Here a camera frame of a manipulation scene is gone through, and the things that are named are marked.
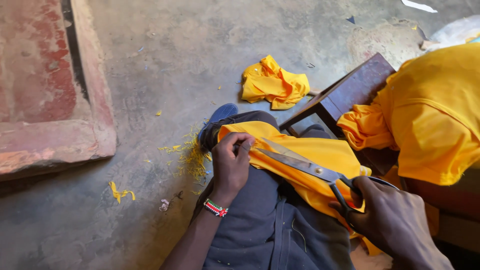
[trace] beaded bracelet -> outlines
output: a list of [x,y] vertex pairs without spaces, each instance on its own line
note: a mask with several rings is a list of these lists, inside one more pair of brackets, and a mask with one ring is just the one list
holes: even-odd
[[212,200],[206,199],[204,202],[205,208],[210,211],[212,214],[219,216],[219,217],[224,217],[226,213],[228,212],[228,208],[222,208],[215,203],[213,203]]

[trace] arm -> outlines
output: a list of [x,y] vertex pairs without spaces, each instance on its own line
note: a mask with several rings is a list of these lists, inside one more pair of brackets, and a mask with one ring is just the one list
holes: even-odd
[[[217,205],[228,208],[240,189],[245,186],[250,165],[248,152],[254,141],[254,137],[247,133],[232,132],[212,149],[216,182],[209,199]],[[239,142],[241,145],[235,155]],[[160,270],[201,269],[221,219],[205,208],[202,209],[167,256]]]
[[[370,242],[394,259],[394,269],[453,270],[450,261],[433,243],[421,197],[358,177],[353,182],[360,197],[351,192],[356,207],[365,199],[365,213],[350,213],[350,222]],[[338,202],[329,206],[341,210]]]

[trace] concrete floor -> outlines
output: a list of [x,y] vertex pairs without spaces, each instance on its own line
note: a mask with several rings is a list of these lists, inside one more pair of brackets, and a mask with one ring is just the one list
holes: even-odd
[[[240,112],[268,111],[266,101],[242,101],[235,84],[245,67],[267,54],[322,89],[376,51],[395,67],[419,54],[415,25],[429,36],[480,13],[476,0],[421,2],[439,13],[400,0],[91,1],[112,90],[117,154],[1,183],[1,268],[158,269],[187,228],[197,199],[190,190],[199,186],[189,176],[174,178],[175,166],[165,164],[173,158],[157,147],[182,143],[189,125],[224,103],[237,103]],[[345,20],[351,15],[356,25]],[[305,102],[272,114],[281,123]],[[109,181],[134,191],[137,200],[128,195],[118,204]],[[161,199],[180,190],[182,201],[158,211]]]

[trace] blue sneaker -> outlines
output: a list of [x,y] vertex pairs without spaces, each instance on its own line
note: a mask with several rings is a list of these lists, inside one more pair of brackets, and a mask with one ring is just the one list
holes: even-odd
[[197,141],[200,142],[200,136],[204,129],[208,126],[209,123],[215,123],[232,115],[239,113],[239,108],[237,105],[233,103],[227,103],[225,105],[220,106],[213,114],[210,116],[210,119],[205,124],[205,126],[200,130],[198,133]]

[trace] wooden stool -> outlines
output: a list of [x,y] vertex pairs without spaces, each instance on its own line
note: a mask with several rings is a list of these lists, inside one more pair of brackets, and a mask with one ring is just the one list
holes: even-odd
[[[335,136],[345,137],[342,129],[336,125],[340,116],[350,111],[354,104],[369,105],[377,92],[385,87],[387,77],[394,72],[395,69],[380,53],[375,54],[312,98],[299,112],[283,122],[280,130],[286,129],[290,135],[298,137],[291,126],[316,113]],[[365,148],[353,152],[361,165],[372,169],[373,175],[385,175],[398,159],[398,151],[389,148],[381,150]]]

